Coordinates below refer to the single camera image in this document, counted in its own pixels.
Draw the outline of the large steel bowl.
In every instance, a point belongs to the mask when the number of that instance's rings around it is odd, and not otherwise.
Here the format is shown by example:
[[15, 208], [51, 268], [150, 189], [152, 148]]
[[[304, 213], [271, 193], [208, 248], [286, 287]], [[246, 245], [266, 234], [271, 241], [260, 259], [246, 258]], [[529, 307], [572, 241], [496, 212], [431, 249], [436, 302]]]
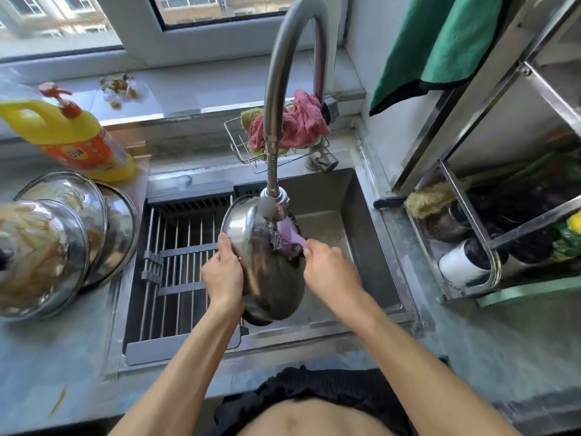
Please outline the large steel bowl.
[[107, 205], [108, 226], [100, 258], [89, 272], [80, 293], [110, 283], [122, 273], [136, 251], [140, 228], [136, 207], [125, 191], [103, 181], [95, 184]]

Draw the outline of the metal sink drain rack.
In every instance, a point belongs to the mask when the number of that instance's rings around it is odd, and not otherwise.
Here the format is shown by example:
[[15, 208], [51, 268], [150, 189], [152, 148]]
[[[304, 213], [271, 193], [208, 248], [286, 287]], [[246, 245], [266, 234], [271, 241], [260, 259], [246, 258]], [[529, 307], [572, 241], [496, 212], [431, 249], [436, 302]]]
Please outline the metal sink drain rack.
[[147, 197], [123, 340], [126, 366], [169, 361], [209, 306], [201, 271], [233, 189], [198, 197]]

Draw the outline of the white jar with black lid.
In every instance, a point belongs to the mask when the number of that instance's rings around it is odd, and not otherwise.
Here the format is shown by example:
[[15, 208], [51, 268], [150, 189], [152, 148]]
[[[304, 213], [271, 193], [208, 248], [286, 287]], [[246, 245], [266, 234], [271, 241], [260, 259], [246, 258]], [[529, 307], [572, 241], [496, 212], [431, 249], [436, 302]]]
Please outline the white jar with black lid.
[[490, 261], [475, 238], [462, 241], [438, 262], [442, 277], [456, 288], [475, 284], [490, 275]]

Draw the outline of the person's right hand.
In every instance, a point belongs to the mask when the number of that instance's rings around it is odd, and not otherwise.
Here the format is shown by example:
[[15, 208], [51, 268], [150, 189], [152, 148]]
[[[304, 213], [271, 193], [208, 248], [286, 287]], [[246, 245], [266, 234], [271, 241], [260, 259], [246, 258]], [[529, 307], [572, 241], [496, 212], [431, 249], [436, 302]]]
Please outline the person's right hand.
[[361, 280], [355, 265], [338, 247], [323, 259], [306, 260], [304, 280], [309, 289], [340, 319], [344, 319], [360, 294]]

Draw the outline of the stainless steel storage rack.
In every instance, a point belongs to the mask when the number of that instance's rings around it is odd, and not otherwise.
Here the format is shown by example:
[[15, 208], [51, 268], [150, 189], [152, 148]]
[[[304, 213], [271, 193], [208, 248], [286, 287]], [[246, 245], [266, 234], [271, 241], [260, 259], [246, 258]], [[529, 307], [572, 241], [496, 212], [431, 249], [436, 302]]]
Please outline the stainless steel storage rack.
[[[487, 59], [444, 102], [393, 190], [447, 182], [456, 200], [408, 214], [438, 302], [480, 307], [581, 289], [581, 0], [514, 0]], [[438, 262], [475, 238], [490, 275], [456, 288]]]

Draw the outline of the food scraps on sill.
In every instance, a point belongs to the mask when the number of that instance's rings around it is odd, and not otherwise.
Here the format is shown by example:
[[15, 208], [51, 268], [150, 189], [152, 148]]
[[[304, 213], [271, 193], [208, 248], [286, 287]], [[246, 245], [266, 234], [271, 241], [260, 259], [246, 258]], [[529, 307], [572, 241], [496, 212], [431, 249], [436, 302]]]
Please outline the food scraps on sill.
[[134, 77], [126, 72], [110, 77], [100, 77], [98, 82], [105, 101], [113, 110], [120, 110], [124, 103], [137, 101], [140, 98]]

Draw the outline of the white window frame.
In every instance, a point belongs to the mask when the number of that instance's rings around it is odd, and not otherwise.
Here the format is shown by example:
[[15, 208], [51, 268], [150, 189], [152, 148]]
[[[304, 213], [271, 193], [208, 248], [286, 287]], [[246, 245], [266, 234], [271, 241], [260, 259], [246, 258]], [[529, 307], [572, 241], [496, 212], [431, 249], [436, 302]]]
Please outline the white window frame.
[[336, 48], [349, 0], [0, 0], [0, 68], [27, 79], [271, 55], [301, 18], [297, 50]]

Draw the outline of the person's left hand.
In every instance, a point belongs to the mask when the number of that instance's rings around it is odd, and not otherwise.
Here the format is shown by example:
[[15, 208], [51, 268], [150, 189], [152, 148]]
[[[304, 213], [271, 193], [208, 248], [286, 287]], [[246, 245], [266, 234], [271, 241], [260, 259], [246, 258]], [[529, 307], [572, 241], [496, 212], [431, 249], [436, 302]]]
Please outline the person's left hand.
[[203, 265], [202, 281], [211, 309], [222, 309], [237, 319], [243, 314], [243, 269], [240, 265], [222, 265], [217, 253]]

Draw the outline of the yellow dish soap bottle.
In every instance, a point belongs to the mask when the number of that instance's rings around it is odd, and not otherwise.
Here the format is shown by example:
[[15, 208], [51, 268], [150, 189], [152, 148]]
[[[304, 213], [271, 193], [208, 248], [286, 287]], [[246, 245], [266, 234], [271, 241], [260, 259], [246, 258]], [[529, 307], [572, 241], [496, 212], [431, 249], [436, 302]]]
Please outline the yellow dish soap bottle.
[[70, 91], [54, 82], [41, 84], [39, 91], [56, 104], [33, 98], [0, 101], [0, 117], [12, 131], [91, 180], [116, 183], [134, 175], [133, 157], [93, 114], [62, 97]]

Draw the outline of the yellow bristle brush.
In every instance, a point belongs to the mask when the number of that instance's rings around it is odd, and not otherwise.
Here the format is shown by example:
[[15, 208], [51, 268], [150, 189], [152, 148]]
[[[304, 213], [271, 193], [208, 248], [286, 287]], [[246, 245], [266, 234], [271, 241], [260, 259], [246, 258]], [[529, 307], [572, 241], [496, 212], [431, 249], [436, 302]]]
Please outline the yellow bristle brush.
[[456, 196], [450, 184], [441, 182], [420, 188], [407, 196], [378, 198], [373, 206], [378, 210], [403, 207], [413, 218], [423, 220], [440, 212], [455, 200]]

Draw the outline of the person's right forearm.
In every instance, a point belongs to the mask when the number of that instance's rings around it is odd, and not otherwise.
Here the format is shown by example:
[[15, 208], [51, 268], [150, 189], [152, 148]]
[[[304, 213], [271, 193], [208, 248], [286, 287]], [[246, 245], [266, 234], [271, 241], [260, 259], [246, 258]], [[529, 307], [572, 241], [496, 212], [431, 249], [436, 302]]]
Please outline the person's right forearm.
[[331, 295], [325, 303], [374, 358], [419, 436], [520, 436], [360, 288]]

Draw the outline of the stainless steel bowl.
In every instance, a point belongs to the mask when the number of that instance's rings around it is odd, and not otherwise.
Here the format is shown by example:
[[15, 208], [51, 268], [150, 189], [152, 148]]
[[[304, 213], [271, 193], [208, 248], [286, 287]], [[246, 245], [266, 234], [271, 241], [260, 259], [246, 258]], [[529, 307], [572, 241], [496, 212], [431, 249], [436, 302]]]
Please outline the stainless steel bowl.
[[258, 327], [289, 318], [306, 291], [302, 248], [283, 246], [277, 225], [263, 217], [263, 201], [236, 197], [221, 227], [243, 269], [243, 318]]

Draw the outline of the yellow green sponge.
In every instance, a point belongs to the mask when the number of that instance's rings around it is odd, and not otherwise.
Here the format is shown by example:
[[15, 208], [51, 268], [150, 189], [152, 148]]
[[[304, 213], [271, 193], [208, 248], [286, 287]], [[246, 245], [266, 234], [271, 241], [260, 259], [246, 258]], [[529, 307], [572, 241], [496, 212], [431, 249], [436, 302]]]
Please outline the yellow green sponge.
[[[252, 154], [253, 157], [257, 156], [259, 160], [266, 161], [265, 145], [264, 142], [258, 141], [258, 134], [262, 134], [258, 126], [262, 122], [263, 108], [256, 107], [250, 110], [246, 110], [241, 113], [241, 124], [243, 130], [248, 135], [248, 141], [246, 142], [246, 148]], [[283, 112], [283, 139], [280, 142], [280, 147], [278, 151], [279, 156], [285, 155], [290, 150], [298, 150], [297, 147], [292, 146], [293, 142], [289, 139], [291, 134], [288, 132], [288, 124], [291, 122], [292, 111], [294, 110], [294, 105], [290, 102], [285, 104], [285, 110]]]

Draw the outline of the person's black shorts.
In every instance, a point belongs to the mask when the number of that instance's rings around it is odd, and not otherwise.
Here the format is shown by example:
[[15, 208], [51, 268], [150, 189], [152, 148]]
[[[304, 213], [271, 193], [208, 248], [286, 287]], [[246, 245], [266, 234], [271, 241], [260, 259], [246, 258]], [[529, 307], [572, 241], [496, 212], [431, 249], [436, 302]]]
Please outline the person's black shorts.
[[284, 401], [319, 399], [362, 411], [396, 436], [414, 436], [412, 424], [380, 369], [309, 370], [288, 367], [257, 389], [225, 397], [208, 436], [235, 436], [268, 408]]

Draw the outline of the purple scrubbing sponge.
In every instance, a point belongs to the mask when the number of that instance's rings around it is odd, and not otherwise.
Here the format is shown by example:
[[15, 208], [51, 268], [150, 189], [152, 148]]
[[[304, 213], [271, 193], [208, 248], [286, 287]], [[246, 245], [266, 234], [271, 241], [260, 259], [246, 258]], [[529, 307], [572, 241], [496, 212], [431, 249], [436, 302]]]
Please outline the purple scrubbing sponge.
[[270, 245], [276, 254], [290, 262], [304, 257], [306, 240], [292, 216], [287, 216], [276, 223], [268, 221], [267, 228]]

